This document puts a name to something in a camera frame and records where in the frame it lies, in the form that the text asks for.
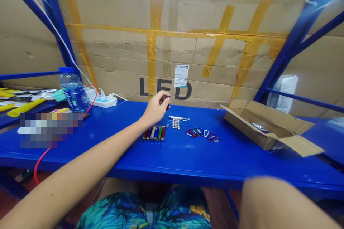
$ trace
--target metal ring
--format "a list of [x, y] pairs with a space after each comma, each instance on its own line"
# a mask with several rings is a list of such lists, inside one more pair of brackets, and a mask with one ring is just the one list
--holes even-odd
[[198, 128], [199, 130], [202, 130], [201, 136], [204, 136], [204, 130], [202, 128]]
[[194, 135], [194, 137], [196, 138], [196, 137], [197, 137], [197, 134], [196, 134], [196, 133], [193, 133], [193, 131], [194, 131], [193, 129], [189, 129], [188, 132], [191, 133], [192, 135]]
[[186, 134], [187, 136], [190, 136], [190, 137], [192, 137], [192, 138], [195, 138], [195, 136], [194, 136], [191, 132], [189, 132], [189, 131], [185, 131], [185, 134]]
[[210, 140], [211, 138], [213, 138], [213, 137], [209, 137], [211, 134], [213, 135], [213, 137], [215, 137], [215, 134], [213, 134], [213, 133], [211, 132], [211, 133], [208, 134], [207, 139]]
[[209, 133], [210, 132], [208, 130], [203, 130], [203, 137], [205, 137], [205, 138], [208, 137]]
[[219, 137], [211, 137], [210, 142], [219, 142], [221, 141]]
[[201, 136], [201, 132], [198, 131], [198, 128], [194, 127], [193, 130], [195, 131], [195, 133], [197, 134], [197, 136]]

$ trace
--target hand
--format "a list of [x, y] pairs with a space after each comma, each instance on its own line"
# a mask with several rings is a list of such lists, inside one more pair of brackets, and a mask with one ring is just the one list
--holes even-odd
[[140, 120], [147, 126], [152, 126], [159, 122], [171, 103], [171, 95], [165, 91], [159, 91], [149, 100], [146, 110]]

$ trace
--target cardboard wall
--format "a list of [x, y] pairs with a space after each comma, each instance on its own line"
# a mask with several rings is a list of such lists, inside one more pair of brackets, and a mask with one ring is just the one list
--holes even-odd
[[[22, 0], [0, 0], [0, 6], [1, 74], [54, 71], [64, 66], [55, 37]], [[57, 75], [2, 83], [20, 87], [59, 87]]]
[[[307, 37], [344, 10], [344, 0], [332, 0]], [[344, 23], [294, 57], [284, 74], [299, 78], [296, 95], [344, 106]], [[290, 114], [305, 117], [343, 117], [344, 114], [294, 100]]]
[[[177, 98], [174, 104], [211, 108], [232, 98], [243, 99], [232, 101], [239, 108], [253, 99], [303, 6], [303, 0], [59, 2], [78, 64], [106, 93], [148, 101], [163, 89]], [[340, 13], [343, 3], [331, 3], [310, 33]], [[54, 36], [22, 0], [0, 4], [2, 74], [64, 66]], [[79, 20], [71, 20], [70, 9]], [[296, 94], [343, 105], [343, 35], [342, 24], [291, 61], [285, 74], [299, 77]], [[177, 64], [191, 65], [192, 89], [173, 87]], [[57, 75], [3, 83], [59, 87]], [[300, 101], [294, 101], [291, 114], [342, 116]]]
[[[253, 99], [304, 0], [59, 0], [81, 69], [106, 92], [219, 108]], [[190, 65], [175, 88], [176, 65]]]

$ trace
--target colorful patterned shorts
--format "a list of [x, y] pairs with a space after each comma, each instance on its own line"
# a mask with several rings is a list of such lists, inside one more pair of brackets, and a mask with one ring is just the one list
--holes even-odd
[[208, 205], [200, 188], [179, 186], [162, 201], [153, 224], [147, 222], [144, 203], [134, 193], [118, 192], [99, 200], [81, 216], [78, 229], [211, 229]]

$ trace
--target floor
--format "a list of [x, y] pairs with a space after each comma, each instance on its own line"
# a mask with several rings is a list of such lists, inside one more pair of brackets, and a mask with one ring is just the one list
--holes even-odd
[[[9, 174], [15, 178], [21, 173], [20, 169], [9, 169]], [[51, 173], [40, 172], [39, 179], [43, 181]], [[159, 195], [163, 196], [167, 185], [151, 182], [140, 182], [140, 189], [145, 192], [144, 202], [155, 202]], [[30, 179], [23, 184], [23, 186], [31, 191], [36, 187], [34, 179]], [[101, 191], [101, 182], [99, 182], [67, 215], [66, 221], [70, 224], [76, 225], [82, 215], [82, 213], [93, 203], [96, 202], [99, 193]], [[204, 188], [206, 198], [208, 201], [209, 212], [211, 217], [211, 225], [213, 229], [236, 229], [238, 228], [238, 221], [234, 215], [231, 205], [227, 199], [226, 192], [223, 189], [216, 188]], [[240, 210], [241, 192], [230, 191], [232, 199]], [[10, 211], [16, 204], [17, 200], [5, 192], [0, 190], [0, 219], [4, 217], [8, 211]]]

